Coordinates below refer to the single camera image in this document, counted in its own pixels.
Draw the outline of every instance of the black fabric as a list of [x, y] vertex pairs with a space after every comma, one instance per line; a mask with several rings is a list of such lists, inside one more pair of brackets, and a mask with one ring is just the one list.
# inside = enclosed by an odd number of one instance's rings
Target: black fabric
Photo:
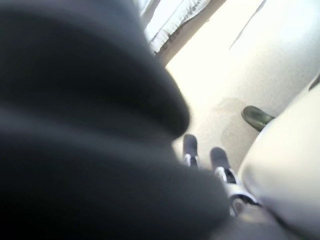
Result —
[[0, 1], [7, 239], [200, 239], [228, 219], [213, 173], [176, 160], [171, 143], [188, 109], [133, 9], [127, 0]]

